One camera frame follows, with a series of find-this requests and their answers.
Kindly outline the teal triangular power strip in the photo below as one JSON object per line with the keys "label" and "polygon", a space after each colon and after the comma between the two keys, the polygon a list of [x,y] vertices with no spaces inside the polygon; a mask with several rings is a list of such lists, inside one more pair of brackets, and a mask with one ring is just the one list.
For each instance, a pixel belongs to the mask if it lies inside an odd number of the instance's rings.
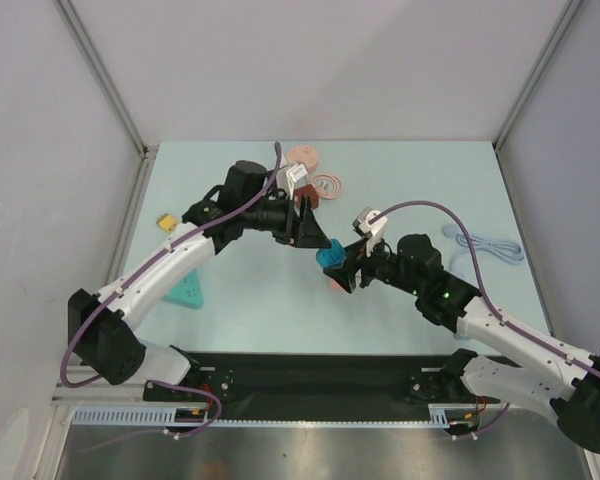
{"label": "teal triangular power strip", "polygon": [[201,309],[204,306],[204,297],[197,271],[192,270],[186,274],[162,297],[162,300],[184,308]]}

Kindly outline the pink cube adapter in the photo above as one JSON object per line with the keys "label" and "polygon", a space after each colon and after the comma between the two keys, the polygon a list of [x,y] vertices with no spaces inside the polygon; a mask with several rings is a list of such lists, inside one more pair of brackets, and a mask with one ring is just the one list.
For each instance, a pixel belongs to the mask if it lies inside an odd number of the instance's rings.
{"label": "pink cube adapter", "polygon": [[334,291],[344,292],[344,289],[334,280],[330,281],[329,288]]}

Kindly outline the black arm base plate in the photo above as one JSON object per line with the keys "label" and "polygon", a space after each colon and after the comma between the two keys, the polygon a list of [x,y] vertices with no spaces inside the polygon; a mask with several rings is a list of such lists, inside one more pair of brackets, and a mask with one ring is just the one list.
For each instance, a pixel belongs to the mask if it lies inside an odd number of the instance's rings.
{"label": "black arm base plate", "polygon": [[457,378],[451,355],[195,353],[186,388],[219,398],[236,421],[422,420],[433,404],[482,407]]}

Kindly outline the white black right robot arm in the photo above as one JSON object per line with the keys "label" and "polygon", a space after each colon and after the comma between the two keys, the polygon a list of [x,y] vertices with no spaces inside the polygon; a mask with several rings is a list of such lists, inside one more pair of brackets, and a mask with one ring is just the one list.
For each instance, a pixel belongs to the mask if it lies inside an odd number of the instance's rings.
{"label": "white black right robot arm", "polygon": [[510,360],[457,351],[441,376],[453,401],[471,394],[498,398],[533,411],[579,447],[600,454],[600,353],[539,332],[489,303],[477,287],[446,271],[426,235],[402,237],[395,250],[361,239],[333,240],[316,255],[324,274],[351,293],[372,281],[411,294],[420,314],[436,326],[477,340]]}

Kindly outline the blue plug adapter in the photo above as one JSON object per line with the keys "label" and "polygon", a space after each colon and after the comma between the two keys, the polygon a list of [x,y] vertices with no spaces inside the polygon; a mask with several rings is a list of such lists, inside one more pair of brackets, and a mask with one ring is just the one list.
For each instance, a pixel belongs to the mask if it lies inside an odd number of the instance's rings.
{"label": "blue plug adapter", "polygon": [[339,268],[346,260],[346,250],[337,239],[332,238],[330,246],[318,249],[315,258],[322,269]]}

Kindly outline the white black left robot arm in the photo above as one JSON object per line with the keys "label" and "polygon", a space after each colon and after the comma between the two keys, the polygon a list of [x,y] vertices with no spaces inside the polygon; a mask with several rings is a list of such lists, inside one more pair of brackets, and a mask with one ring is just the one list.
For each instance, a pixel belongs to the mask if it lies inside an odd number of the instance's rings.
{"label": "white black left robot arm", "polygon": [[76,291],[68,301],[68,352],[111,385],[132,377],[164,382],[177,398],[201,387],[192,360],[176,347],[139,340],[135,332],[150,310],[187,273],[215,258],[244,231],[264,231],[282,245],[322,249],[330,245],[311,201],[278,188],[279,166],[267,170],[246,160],[232,165],[183,215],[165,242],[143,264],[98,292]]}

